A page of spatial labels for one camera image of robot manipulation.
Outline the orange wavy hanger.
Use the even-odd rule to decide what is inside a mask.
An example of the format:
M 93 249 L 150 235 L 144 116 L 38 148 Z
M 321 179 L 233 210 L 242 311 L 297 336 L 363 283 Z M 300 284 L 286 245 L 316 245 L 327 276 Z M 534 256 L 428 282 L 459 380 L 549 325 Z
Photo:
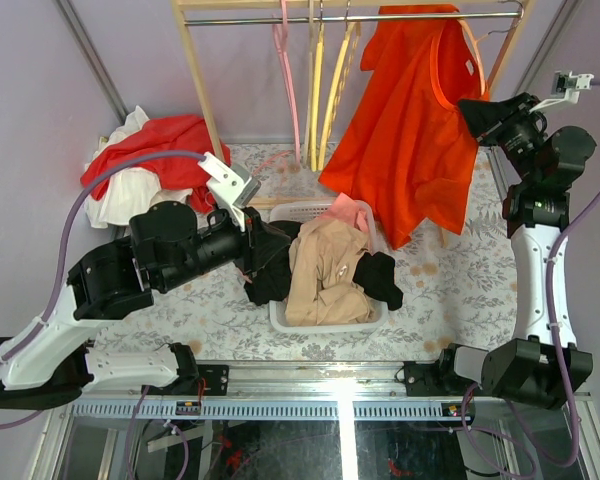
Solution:
M 482 36 L 476 37 L 470 24 L 464 19 L 459 19 L 458 23 L 462 27 L 464 35 L 468 40 L 470 49 L 472 50 L 474 60 L 478 69 L 478 77 L 480 81 L 481 95 L 484 95 L 489 90 L 489 83 L 487 82 L 484 70 L 484 63 L 481 55 L 479 44 L 492 35 L 508 35 L 513 32 L 521 22 L 525 14 L 525 6 L 522 1 L 518 0 L 501 0 L 501 4 L 516 4 L 518 7 L 517 16 L 512 19 L 508 29 L 491 30 Z

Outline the orange t shirt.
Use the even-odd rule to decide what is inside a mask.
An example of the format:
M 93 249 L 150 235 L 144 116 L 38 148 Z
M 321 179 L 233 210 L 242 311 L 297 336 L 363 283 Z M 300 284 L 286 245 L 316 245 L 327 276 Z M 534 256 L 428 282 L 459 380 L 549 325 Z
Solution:
M 455 6 L 379 12 L 409 18 L 380 22 L 366 45 L 360 68 L 371 77 L 320 182 L 369 204 L 399 249 L 425 219 L 461 234 L 478 144 L 458 104 L 489 90 Z

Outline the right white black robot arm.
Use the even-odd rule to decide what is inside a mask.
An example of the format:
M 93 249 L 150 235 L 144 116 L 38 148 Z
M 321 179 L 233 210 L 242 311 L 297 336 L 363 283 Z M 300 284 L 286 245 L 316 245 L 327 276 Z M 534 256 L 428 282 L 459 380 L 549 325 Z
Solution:
M 406 392 L 460 395 L 477 383 L 487 396 L 559 409 L 593 371 L 571 326 L 564 263 L 575 223 L 570 189 L 597 144 L 578 126 L 547 134 L 545 104 L 528 93 L 499 102 L 463 99 L 458 107 L 472 137 L 500 148 L 520 177 L 502 207 L 517 274 L 515 330 L 491 351 L 452 343 L 433 363 L 405 363 Z

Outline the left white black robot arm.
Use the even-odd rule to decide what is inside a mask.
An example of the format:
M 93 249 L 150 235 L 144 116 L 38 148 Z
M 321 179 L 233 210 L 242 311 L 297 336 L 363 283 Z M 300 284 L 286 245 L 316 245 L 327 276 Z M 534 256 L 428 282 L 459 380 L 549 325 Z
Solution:
M 207 384 L 191 348 L 170 343 L 147 354 L 88 346 L 100 330 L 165 294 L 233 263 L 255 278 L 291 240 L 253 208 L 240 227 L 219 209 L 197 227 L 194 211 L 161 202 L 133 217 L 129 235 L 85 254 L 61 284 L 48 319 L 28 327 L 34 339 L 0 337 L 0 409 L 47 410 L 96 391 L 146 389 L 151 395 L 196 395 Z

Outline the pink hanger right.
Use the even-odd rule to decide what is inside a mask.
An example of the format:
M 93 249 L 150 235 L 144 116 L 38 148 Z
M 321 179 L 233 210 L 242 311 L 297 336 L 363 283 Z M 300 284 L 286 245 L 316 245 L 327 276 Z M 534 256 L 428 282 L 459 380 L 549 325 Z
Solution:
M 295 154 L 292 150 L 282 150 L 277 152 L 256 167 L 252 171 L 252 176 L 254 178 L 260 178 L 262 174 L 265 174 L 269 170 L 284 176 L 291 171 L 294 159 Z

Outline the pink hanger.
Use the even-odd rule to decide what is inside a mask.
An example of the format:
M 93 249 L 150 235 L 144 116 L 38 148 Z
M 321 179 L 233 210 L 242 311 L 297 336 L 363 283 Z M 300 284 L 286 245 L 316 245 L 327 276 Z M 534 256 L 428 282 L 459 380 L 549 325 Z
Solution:
M 282 150 L 277 152 L 256 167 L 252 171 L 252 176 L 254 178 L 260 178 L 262 174 L 265 174 L 269 170 L 284 176 L 291 171 L 294 159 L 295 154 L 292 150 Z
M 293 75 L 287 52 L 288 10 L 285 0 L 280 0 L 279 3 L 281 9 L 282 22 L 280 24 L 274 24 L 272 26 L 272 34 L 274 46 L 280 63 L 281 73 L 288 100 L 289 113 L 292 122 L 295 161 L 297 164 L 299 164 L 301 161 L 301 142 L 299 135 L 298 111 L 295 98 Z

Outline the yellow hanger right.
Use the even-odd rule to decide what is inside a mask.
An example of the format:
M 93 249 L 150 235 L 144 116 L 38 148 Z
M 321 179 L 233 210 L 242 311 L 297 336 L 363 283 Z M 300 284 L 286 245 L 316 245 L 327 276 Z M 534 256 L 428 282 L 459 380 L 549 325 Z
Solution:
M 327 98 L 323 128 L 318 147 L 316 170 L 322 171 L 325 166 L 327 146 L 331 138 L 342 95 L 346 88 L 351 66 L 361 37 L 361 24 L 349 20 L 350 2 L 347 2 L 344 15 L 345 32 L 334 66 L 329 95 Z

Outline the yellow hanger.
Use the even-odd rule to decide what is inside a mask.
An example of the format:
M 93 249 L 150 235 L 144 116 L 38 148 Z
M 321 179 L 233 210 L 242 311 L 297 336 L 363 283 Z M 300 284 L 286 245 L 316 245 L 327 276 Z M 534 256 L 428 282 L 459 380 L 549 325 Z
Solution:
M 347 2 L 344 15 L 345 32 L 334 66 L 329 95 L 327 98 L 323 128 L 318 147 L 316 170 L 322 171 L 325 166 L 327 146 L 331 138 L 342 95 L 346 88 L 351 66 L 361 37 L 361 24 L 349 20 L 350 2 Z
M 314 55 L 314 68 L 312 76 L 312 98 L 310 107 L 310 140 L 309 140 L 309 153 L 310 153 L 310 166 L 313 172 L 318 170 L 318 115 L 319 115 L 319 104 L 320 104 L 320 91 L 322 81 L 322 68 L 323 68 L 323 57 L 324 57 L 324 2 L 320 1 L 320 17 L 319 26 L 317 30 L 317 36 L 315 39 L 315 55 Z

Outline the yellow hanger left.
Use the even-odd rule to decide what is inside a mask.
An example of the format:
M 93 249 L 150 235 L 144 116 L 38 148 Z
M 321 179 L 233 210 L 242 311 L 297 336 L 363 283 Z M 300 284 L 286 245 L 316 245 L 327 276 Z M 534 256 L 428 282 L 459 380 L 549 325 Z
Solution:
M 315 39 L 315 55 L 314 55 L 314 68 L 312 76 L 312 98 L 310 107 L 310 140 L 309 140 L 309 153 L 310 153 L 310 166 L 313 172 L 318 170 L 318 115 L 319 115 L 319 104 L 320 104 L 320 91 L 322 81 L 322 68 L 323 68 L 323 57 L 324 57 L 324 2 L 320 1 L 320 17 L 319 26 L 317 30 L 317 36 Z

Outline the beige wooden hanger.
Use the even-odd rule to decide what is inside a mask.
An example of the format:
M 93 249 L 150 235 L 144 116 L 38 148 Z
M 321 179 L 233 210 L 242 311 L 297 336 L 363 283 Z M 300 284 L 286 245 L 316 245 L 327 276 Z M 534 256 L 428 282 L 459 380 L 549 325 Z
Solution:
M 315 73 L 316 73 L 316 49 L 319 35 L 319 25 L 315 21 L 316 2 L 308 1 L 308 90 L 307 90 L 307 109 L 305 125 L 304 157 L 308 167 L 311 166 L 311 155 L 314 151 L 312 146 L 313 114 L 315 109 Z

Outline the pink hanger left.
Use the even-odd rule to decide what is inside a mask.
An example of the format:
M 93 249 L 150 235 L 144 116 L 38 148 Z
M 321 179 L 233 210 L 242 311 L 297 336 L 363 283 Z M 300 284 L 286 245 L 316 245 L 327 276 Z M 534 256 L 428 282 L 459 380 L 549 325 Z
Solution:
M 272 26 L 272 34 L 274 46 L 280 63 L 281 73 L 288 100 L 289 113 L 292 122 L 295 161 L 297 164 L 299 164 L 301 161 L 301 142 L 299 135 L 298 111 L 295 98 L 293 75 L 287 52 L 288 10 L 285 0 L 280 0 L 279 3 L 281 9 L 282 22 L 280 24 L 274 24 Z

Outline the white laundry basket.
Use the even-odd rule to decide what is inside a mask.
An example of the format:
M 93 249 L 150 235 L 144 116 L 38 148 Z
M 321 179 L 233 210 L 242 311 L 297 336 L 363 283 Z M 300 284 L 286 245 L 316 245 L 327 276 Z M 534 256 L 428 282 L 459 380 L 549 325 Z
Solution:
M 334 197 L 310 198 L 308 200 L 295 200 L 290 203 L 276 205 L 270 212 L 269 221 L 288 220 L 305 223 L 324 212 L 333 202 Z M 367 215 L 367 225 L 370 235 L 370 250 L 373 253 L 379 251 L 379 236 L 377 234 L 375 220 L 371 207 L 364 201 L 357 200 L 359 207 Z M 286 302 L 271 301 L 268 304 L 269 320 L 274 329 L 285 334 L 331 334 L 331 333 L 354 333 L 366 330 L 375 330 L 382 327 L 389 319 L 389 310 L 385 302 L 371 299 L 371 313 L 369 322 L 348 324 L 319 324 L 309 326 L 292 326 L 286 318 Z

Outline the black garment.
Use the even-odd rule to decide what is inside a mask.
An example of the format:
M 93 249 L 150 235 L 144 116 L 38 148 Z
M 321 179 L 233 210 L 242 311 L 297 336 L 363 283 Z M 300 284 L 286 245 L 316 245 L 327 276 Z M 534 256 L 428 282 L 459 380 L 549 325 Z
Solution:
M 286 234 L 293 233 L 294 241 L 301 225 L 298 222 L 281 221 L 276 227 Z M 244 289 L 252 303 L 262 305 L 272 300 L 284 300 L 287 303 L 291 285 L 290 246 L 274 256 L 253 281 L 242 273 L 245 278 Z M 362 287 L 369 300 L 385 302 L 391 311 L 402 306 L 403 293 L 395 283 L 393 257 L 382 252 L 372 253 L 368 249 L 357 264 L 353 280 Z

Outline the beige garment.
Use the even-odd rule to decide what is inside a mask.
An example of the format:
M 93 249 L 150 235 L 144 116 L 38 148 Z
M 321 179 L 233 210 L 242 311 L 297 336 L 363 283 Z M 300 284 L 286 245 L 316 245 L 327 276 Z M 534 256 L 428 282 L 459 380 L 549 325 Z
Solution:
M 301 225 L 289 249 L 291 285 L 286 318 L 292 326 L 369 322 L 371 304 L 354 280 L 369 234 L 336 219 Z

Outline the pink garment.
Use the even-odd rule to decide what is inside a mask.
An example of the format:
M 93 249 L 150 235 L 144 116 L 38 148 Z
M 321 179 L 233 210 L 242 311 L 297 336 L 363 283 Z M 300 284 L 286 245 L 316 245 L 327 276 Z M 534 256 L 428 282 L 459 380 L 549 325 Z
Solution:
M 369 232 L 367 212 L 361 205 L 344 193 L 340 193 L 331 206 L 320 215 L 321 218 L 336 219 L 349 226 Z

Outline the red cloth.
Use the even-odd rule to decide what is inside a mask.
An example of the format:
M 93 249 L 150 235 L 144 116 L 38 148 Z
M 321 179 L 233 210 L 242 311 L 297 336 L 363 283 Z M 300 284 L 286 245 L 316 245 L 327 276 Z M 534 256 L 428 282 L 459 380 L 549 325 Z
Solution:
M 148 120 L 138 132 L 105 147 L 87 167 L 81 184 L 87 186 L 97 176 L 127 160 L 171 150 L 211 153 L 213 145 L 205 120 L 196 115 Z M 211 199 L 207 197 L 206 186 L 210 175 L 192 159 L 173 157 L 150 160 L 123 172 L 149 174 L 158 181 L 161 190 L 189 189 L 191 207 L 200 213 L 211 211 Z

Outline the white cloth pile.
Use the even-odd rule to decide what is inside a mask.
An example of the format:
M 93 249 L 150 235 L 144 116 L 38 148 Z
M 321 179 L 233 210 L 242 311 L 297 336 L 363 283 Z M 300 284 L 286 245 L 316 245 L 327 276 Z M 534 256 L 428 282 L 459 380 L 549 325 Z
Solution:
M 148 121 L 149 117 L 145 111 L 136 106 L 126 116 L 122 126 L 116 128 L 108 137 L 100 137 L 98 149 L 84 170 L 87 170 L 107 147 L 139 132 Z M 92 228 L 125 227 L 133 216 L 145 213 L 151 206 L 161 201 L 184 203 L 192 192 L 191 188 L 163 189 L 157 174 L 140 167 L 128 168 L 110 178 L 106 193 L 100 200 L 89 196 L 84 202 L 84 211 Z

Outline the wooden clothes rack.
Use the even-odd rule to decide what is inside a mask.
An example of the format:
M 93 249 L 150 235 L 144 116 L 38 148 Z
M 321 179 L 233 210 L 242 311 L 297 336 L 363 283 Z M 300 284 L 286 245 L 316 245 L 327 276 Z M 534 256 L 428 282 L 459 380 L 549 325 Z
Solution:
M 344 15 L 346 11 L 347 2 L 350 2 L 350 8 L 355 7 L 381 7 L 381 6 L 395 6 L 395 1 L 323 1 L 324 2 L 324 28 L 328 23 L 344 23 Z M 522 1 L 525 6 L 525 14 L 519 23 L 518 27 L 505 35 L 506 38 L 500 48 L 496 61 L 491 68 L 489 73 L 485 73 L 487 82 L 489 83 L 489 90 L 495 88 L 495 84 L 499 80 L 500 70 L 502 66 L 507 63 L 510 56 L 510 50 L 513 48 L 513 44 L 516 41 L 518 34 L 517 29 L 525 25 L 529 13 L 534 8 L 532 1 Z M 290 24 L 308 24 L 308 1 L 286 1 L 288 10 L 288 27 Z M 319 25 L 320 17 L 320 1 L 316 2 L 316 13 L 315 21 Z M 469 19 L 489 19 L 489 18 L 506 18 L 512 21 L 517 16 L 518 7 L 514 12 L 477 12 L 477 13 L 463 13 L 463 12 L 452 12 L 452 13 L 414 13 L 414 14 L 374 14 L 374 15 L 352 15 L 349 9 L 349 20 L 353 22 L 383 22 L 383 21 L 407 21 L 407 20 L 419 20 L 419 19 L 445 19 L 453 18 L 456 20 L 464 18 L 466 21 Z M 202 109 L 202 114 L 208 132 L 210 134 L 211 142 L 213 145 L 214 153 L 219 156 L 220 159 L 224 159 L 225 156 L 222 153 L 221 142 L 218 135 L 216 122 L 214 119 L 214 113 L 209 99 L 207 86 L 204 79 L 204 74 L 200 66 L 198 59 L 198 53 L 196 50 L 194 37 L 189 30 L 196 26 L 231 26 L 231 25 L 274 25 L 280 24 L 281 9 L 279 1 L 173 1 L 171 3 L 174 19 L 177 24 L 177 28 L 180 34 L 181 42 L 184 47 L 185 57 L 190 69 L 190 73 L 194 82 L 196 94 Z M 237 10 L 273 10 L 278 9 L 280 15 L 278 17 L 271 18 L 239 18 L 239 19 L 206 19 L 206 20 L 194 20 L 187 17 L 189 12 L 193 11 L 237 11 Z

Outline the aluminium rail frame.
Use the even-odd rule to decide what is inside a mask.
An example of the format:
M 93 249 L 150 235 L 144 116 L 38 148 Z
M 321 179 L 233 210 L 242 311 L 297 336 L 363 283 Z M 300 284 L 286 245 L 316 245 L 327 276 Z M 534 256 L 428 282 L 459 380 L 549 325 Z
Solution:
M 83 395 L 49 413 L 31 479 L 57 479 L 78 417 L 100 420 L 187 419 L 336 420 L 346 430 L 357 421 L 404 421 L 425 430 L 468 435 L 473 452 L 503 468 L 522 472 L 519 453 L 532 443 L 519 425 L 508 427 L 503 400 L 445 394 L 424 379 L 425 362 L 209 362 L 211 390 L 202 396 L 151 395 L 129 390 Z

